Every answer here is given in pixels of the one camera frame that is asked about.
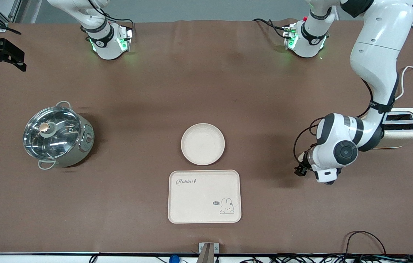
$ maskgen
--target pot handle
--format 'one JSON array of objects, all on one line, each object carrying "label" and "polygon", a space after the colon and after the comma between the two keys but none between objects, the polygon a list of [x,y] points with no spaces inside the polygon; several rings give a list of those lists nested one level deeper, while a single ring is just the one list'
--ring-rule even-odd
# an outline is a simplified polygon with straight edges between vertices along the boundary
[{"label": "pot handle", "polygon": [[[43,167],[41,166],[43,163],[52,163],[52,165],[51,165],[49,168],[43,168]],[[57,163],[57,161],[55,161],[55,160],[52,160],[52,161],[38,160],[38,167],[39,167],[39,169],[41,169],[41,170],[50,170],[50,169],[52,169],[52,168],[56,165],[56,163]]]},{"label": "pot handle", "polygon": [[70,103],[69,103],[68,101],[66,101],[66,100],[62,100],[61,102],[58,102],[58,103],[56,104],[56,107],[57,107],[57,106],[60,106],[61,104],[68,104],[68,108],[72,108],[72,106],[70,105]]}]

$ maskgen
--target round black joint cap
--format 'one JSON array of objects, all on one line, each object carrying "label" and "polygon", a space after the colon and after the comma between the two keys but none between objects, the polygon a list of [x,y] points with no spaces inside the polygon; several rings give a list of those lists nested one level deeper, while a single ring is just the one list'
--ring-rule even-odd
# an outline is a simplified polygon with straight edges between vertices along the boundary
[{"label": "round black joint cap", "polygon": [[333,154],[339,164],[347,165],[357,158],[357,146],[352,141],[340,141],[335,145]]}]

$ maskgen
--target white plate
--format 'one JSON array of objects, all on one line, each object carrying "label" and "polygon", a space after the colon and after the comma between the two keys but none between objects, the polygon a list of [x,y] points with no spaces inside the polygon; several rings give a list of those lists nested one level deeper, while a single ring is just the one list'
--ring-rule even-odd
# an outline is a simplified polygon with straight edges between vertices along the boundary
[{"label": "white plate", "polygon": [[197,165],[209,165],[217,161],[223,155],[225,145],[221,130],[207,123],[188,128],[181,141],[183,155]]},{"label": "white plate", "polygon": [[172,223],[236,223],[241,217],[240,180],[236,171],[171,173],[168,218]]}]

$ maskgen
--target white cable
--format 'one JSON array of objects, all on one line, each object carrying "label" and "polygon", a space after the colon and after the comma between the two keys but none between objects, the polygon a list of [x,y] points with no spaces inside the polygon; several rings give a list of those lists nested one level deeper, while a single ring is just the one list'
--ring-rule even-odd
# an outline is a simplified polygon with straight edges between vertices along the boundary
[{"label": "white cable", "polygon": [[405,72],[408,68],[413,68],[413,66],[407,66],[403,69],[403,72],[401,73],[401,94],[398,95],[395,100],[401,98],[401,96],[403,96],[403,94],[405,93]]}]

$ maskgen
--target pot control dial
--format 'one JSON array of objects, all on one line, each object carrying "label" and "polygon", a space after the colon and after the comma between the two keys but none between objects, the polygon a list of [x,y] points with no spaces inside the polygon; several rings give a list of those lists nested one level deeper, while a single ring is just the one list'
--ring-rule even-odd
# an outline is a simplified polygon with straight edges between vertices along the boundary
[{"label": "pot control dial", "polygon": [[94,140],[93,128],[89,125],[84,125],[84,134],[80,143],[80,151],[87,152],[91,149]]}]

